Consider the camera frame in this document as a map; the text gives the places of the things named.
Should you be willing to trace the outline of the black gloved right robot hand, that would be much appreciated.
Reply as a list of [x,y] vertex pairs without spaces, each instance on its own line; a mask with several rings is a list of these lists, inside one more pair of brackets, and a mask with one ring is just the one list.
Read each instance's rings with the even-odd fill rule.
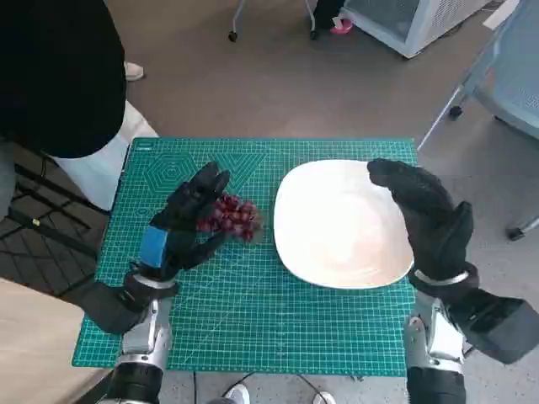
[[367,163],[367,170],[373,184],[390,191],[403,214],[414,268],[436,281],[468,271],[471,204],[455,205],[441,181],[422,167],[378,158]]

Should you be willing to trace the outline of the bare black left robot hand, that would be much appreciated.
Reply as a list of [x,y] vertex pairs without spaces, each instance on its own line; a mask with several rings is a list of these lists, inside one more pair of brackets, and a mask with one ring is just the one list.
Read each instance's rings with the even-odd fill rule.
[[141,276],[166,282],[181,270],[192,269],[210,259],[227,239],[220,231],[199,243],[197,226],[213,212],[214,204],[227,186],[230,173],[208,162],[191,180],[169,195],[167,204],[150,221],[135,266]]

